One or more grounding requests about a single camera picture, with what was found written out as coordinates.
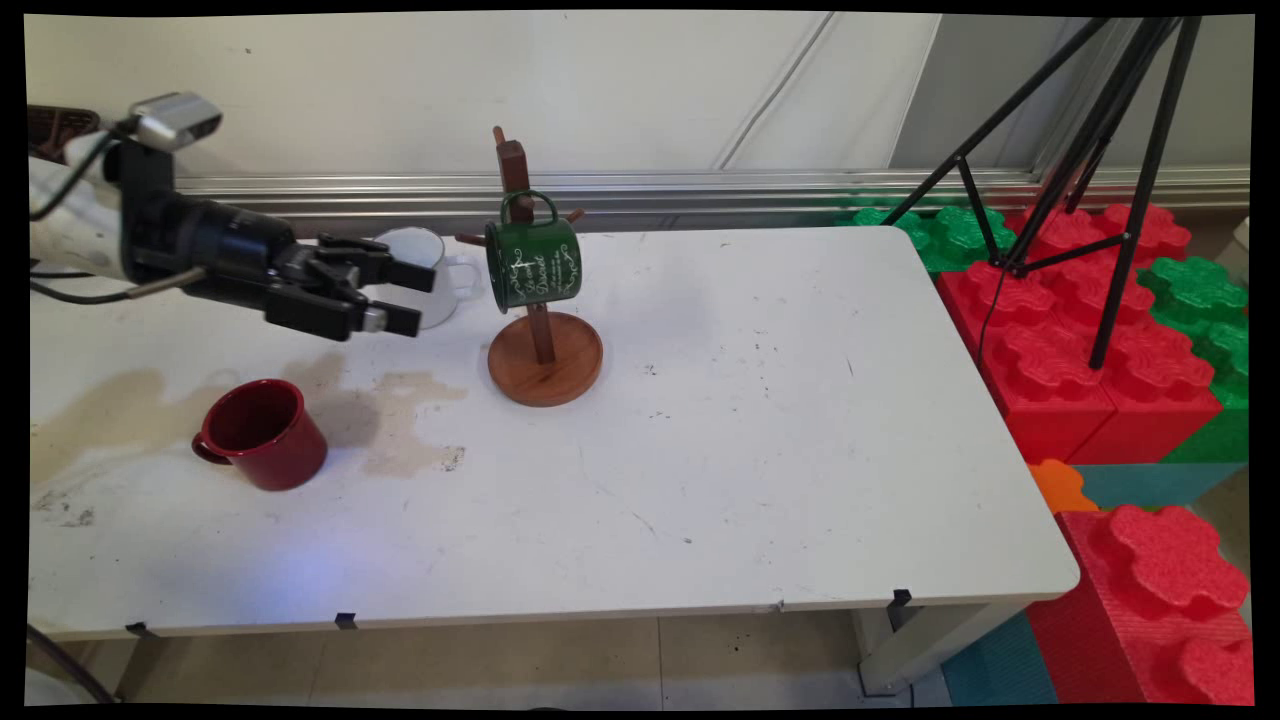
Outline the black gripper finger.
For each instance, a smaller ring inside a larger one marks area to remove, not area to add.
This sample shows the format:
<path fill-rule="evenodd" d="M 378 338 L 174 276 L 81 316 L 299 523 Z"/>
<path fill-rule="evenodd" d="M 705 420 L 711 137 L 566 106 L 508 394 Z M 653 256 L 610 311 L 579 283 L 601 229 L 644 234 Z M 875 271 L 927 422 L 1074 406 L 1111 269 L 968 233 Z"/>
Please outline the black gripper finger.
<path fill-rule="evenodd" d="M 357 288 L 392 284 L 430 293 L 435 286 L 434 269 L 399 260 L 378 241 L 319 234 L 317 260 Z"/>
<path fill-rule="evenodd" d="M 265 293 L 265 322 L 305 334 L 346 342 L 357 333 L 415 337 L 421 313 L 412 307 L 366 299 L 328 297 L 297 284 L 271 284 Z"/>

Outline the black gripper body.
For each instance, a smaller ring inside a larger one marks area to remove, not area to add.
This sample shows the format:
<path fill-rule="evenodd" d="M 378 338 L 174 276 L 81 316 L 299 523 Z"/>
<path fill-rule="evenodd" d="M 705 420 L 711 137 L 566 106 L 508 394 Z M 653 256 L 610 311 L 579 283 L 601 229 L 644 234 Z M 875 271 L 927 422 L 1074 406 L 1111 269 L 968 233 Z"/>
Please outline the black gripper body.
<path fill-rule="evenodd" d="M 173 190 L 123 193 L 123 270 L 133 283 L 127 300 L 196 287 L 201 299 L 265 313 L 269 286 L 308 290 L 282 272 L 301 254 L 292 227 L 274 217 Z"/>

